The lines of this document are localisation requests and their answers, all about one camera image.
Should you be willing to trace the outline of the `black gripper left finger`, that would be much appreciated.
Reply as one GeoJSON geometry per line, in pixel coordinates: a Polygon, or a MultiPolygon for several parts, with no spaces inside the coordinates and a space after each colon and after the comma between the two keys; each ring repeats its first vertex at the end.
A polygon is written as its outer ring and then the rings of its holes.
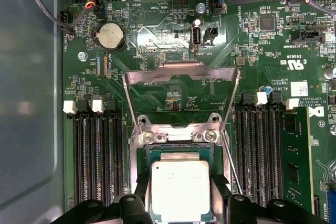
{"type": "Polygon", "coordinates": [[[149,175],[140,174],[134,194],[121,196],[106,206],[103,201],[85,200],[55,220],[55,223],[151,223],[144,206],[149,175]]]}

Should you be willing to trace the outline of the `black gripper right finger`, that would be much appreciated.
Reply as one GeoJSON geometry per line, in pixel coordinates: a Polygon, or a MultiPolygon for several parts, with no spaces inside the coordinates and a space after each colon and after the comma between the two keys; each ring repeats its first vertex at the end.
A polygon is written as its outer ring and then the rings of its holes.
{"type": "Polygon", "coordinates": [[[219,223],[325,223],[316,215],[284,199],[273,199],[262,207],[247,196],[232,194],[224,176],[211,177],[213,206],[219,223]]]}

